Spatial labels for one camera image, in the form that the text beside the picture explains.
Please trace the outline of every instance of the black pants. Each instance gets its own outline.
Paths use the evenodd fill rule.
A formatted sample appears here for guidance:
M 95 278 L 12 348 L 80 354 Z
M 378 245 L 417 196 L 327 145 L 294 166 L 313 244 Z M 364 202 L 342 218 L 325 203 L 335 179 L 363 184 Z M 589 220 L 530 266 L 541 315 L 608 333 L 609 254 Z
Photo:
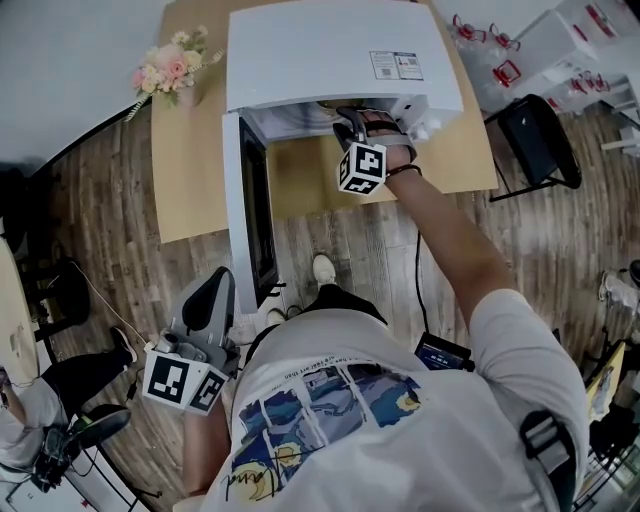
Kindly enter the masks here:
M 371 315 L 374 318 L 377 318 L 384 324 L 386 324 L 386 320 L 382 318 L 382 315 L 378 312 L 376 307 L 371 304 L 371 302 L 361 299 L 352 293 L 345 292 L 342 288 L 340 288 L 337 284 L 325 284 L 320 287 L 320 291 L 318 292 L 318 298 L 315 300 L 311 306 L 305 309 L 301 315 L 304 313 L 308 313 L 309 311 L 318 311 L 319 309 L 352 309 L 354 311 L 362 311 L 368 315 Z M 271 327 L 267 327 L 264 331 L 256 336 L 256 339 L 251 344 L 249 348 L 249 352 L 247 352 L 247 360 L 248 363 L 253 357 L 254 352 L 260 345 L 260 342 L 267 337 L 271 331 L 273 331 L 277 325 L 272 325 Z
M 42 378 L 60 397 L 67 418 L 71 419 L 130 362 L 131 356 L 124 350 L 88 354 L 51 365 Z

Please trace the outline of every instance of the wrist bracelet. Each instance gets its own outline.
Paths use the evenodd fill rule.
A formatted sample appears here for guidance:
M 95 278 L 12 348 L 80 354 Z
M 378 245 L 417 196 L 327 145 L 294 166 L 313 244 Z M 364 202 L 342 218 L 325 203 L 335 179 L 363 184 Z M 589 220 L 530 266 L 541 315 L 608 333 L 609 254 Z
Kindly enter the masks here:
M 395 176 L 396 174 L 400 174 L 402 171 L 406 171 L 408 169 L 413 169 L 420 176 L 422 176 L 422 170 L 420 169 L 420 167 L 418 167 L 417 165 L 414 165 L 414 164 L 406 164 L 406 165 L 401 165 L 400 167 L 396 167 L 395 169 L 391 169 L 390 171 L 387 171 L 386 179 L 389 179 L 389 178 Z

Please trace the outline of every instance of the white wall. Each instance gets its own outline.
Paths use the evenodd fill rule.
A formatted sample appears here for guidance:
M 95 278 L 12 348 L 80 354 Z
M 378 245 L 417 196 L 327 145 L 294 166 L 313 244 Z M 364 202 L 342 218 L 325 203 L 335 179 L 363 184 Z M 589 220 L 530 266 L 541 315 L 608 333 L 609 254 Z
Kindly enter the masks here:
M 434 0 L 438 12 L 447 23 L 459 14 L 463 23 L 487 30 L 495 23 L 502 32 L 516 37 L 547 9 L 561 0 Z
M 130 77 L 167 3 L 0 2 L 0 164 L 36 170 L 134 103 Z

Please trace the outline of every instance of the black chair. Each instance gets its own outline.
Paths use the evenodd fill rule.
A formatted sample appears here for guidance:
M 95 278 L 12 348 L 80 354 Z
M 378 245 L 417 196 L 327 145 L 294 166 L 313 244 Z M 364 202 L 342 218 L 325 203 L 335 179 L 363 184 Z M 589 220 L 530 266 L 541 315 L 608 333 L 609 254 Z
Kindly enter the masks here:
M 494 157 L 493 163 L 508 193 L 492 197 L 490 202 L 556 185 L 572 189 L 580 187 L 582 174 L 567 135 L 545 100 L 530 94 L 488 117 L 484 124 L 494 121 L 511 146 L 530 186 L 512 192 Z M 560 171 L 563 179 L 551 176 L 556 171 Z

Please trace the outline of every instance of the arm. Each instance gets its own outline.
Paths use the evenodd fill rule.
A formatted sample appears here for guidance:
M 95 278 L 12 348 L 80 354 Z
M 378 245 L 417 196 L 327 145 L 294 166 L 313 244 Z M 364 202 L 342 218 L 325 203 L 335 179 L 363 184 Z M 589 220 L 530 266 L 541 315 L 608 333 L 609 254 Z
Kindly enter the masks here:
M 408 163 L 408 151 L 389 148 L 387 162 L 390 169 Z M 549 327 L 514 291 L 515 282 L 498 250 L 416 172 L 392 176 L 387 187 L 418 225 L 453 287 L 469 328 L 478 374 L 563 420 L 583 474 L 589 430 L 580 373 Z
M 390 149 L 405 150 L 397 146 Z M 391 161 L 390 165 L 403 164 Z M 467 327 L 483 297 L 493 290 L 515 288 L 509 268 L 495 246 L 418 173 L 401 172 L 387 180 L 387 187 L 418 225 L 436 263 L 451 283 Z
M 222 400 L 209 416 L 184 416 L 182 480 L 189 496 L 206 494 L 231 451 L 231 439 Z
M 22 406 L 22 402 L 18 398 L 18 395 L 15 394 L 11 384 L 5 383 L 2 386 L 2 393 L 7 397 L 7 409 L 13 415 L 13 417 L 18 420 L 23 425 L 27 424 L 27 413 Z

